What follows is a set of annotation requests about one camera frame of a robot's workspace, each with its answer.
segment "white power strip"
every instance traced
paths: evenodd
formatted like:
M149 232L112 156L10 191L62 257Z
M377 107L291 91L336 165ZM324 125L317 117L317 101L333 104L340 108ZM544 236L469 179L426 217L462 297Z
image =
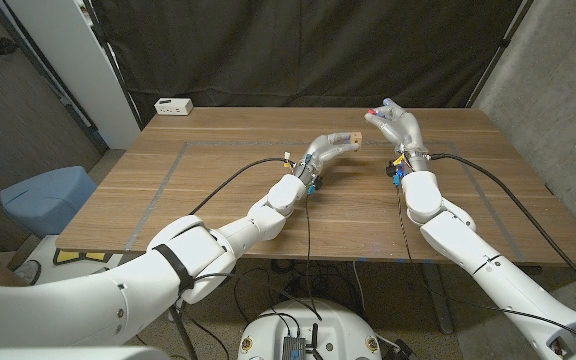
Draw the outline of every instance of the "white power strip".
M192 110L190 99L161 98L155 104L159 115L188 115Z

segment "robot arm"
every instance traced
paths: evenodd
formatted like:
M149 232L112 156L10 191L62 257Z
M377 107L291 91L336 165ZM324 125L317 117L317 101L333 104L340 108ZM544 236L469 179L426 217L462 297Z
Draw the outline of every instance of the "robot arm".
M576 312L548 294L530 277L477 235L466 211L441 196L437 178L428 170L427 150L414 115L392 100L370 110L366 120L376 125L395 149L406 156L413 172L402 181L407 214L426 241L466 270L499 308L553 320L576 330ZM543 359L576 358L576 336L557 325L517 314L508 318Z
M300 177L285 175L247 216L224 227L209 229L199 217L185 216L162 229L144 255L109 271L0 287L0 347L119 345L179 297L189 303L203 299L224 278L194 278L230 272L255 243L275 238L323 163L359 149L360 142L350 143L346 135L317 138L301 161L313 167Z

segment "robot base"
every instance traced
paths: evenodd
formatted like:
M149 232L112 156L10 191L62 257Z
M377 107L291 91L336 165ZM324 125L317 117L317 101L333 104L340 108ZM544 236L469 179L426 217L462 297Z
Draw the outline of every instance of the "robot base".
M301 299L310 304L310 299ZM313 341L313 324L317 324L315 350L322 359L381 359L377 337L370 325L361 317L336 303L315 299L315 307L322 321L319 321L312 311L296 301L285 301L275 306L278 313L286 313L295 318L301 328L300 338L288 342L305 344L303 355L293 351L283 354L284 338L288 336L288 328L279 316L266 316L250 323L244 330L239 343L239 360L271 360L271 359L318 359L312 353L310 345ZM290 317L283 317L292 337L297 337L297 324Z

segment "black backdrop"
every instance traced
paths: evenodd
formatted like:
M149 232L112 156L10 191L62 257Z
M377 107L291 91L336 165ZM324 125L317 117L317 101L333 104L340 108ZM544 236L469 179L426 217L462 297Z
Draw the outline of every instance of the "black backdrop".
M145 122L195 106L463 107L521 0L93 0Z

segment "chair seat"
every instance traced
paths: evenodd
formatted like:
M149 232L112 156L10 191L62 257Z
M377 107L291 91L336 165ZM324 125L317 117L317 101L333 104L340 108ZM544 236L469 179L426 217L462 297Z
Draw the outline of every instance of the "chair seat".
M39 238L60 234L97 185L81 166L52 170L0 192L8 216Z

